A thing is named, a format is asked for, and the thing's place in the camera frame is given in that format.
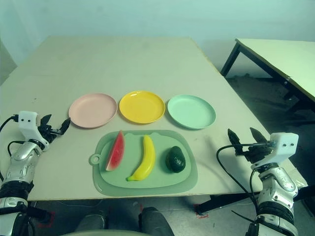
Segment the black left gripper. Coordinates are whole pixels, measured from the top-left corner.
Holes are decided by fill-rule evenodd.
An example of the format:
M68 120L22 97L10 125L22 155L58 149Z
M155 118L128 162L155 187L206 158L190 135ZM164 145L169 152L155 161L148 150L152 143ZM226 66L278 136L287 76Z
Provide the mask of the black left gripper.
M51 116L51 114L43 116L40 120L40 126L38 127L39 133L49 144L51 144L58 135L64 134L71 123L71 118L67 118L62 123L60 129L53 129L52 126L48 125Z

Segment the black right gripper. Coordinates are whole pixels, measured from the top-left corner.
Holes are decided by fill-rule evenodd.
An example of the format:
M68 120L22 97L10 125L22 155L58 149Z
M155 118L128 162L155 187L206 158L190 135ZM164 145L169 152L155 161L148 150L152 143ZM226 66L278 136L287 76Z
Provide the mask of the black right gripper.
M239 137L231 129L227 130L227 134L237 156L242 155L249 162L258 162L272 152L272 145L257 129L250 127L250 131L257 143L241 144Z

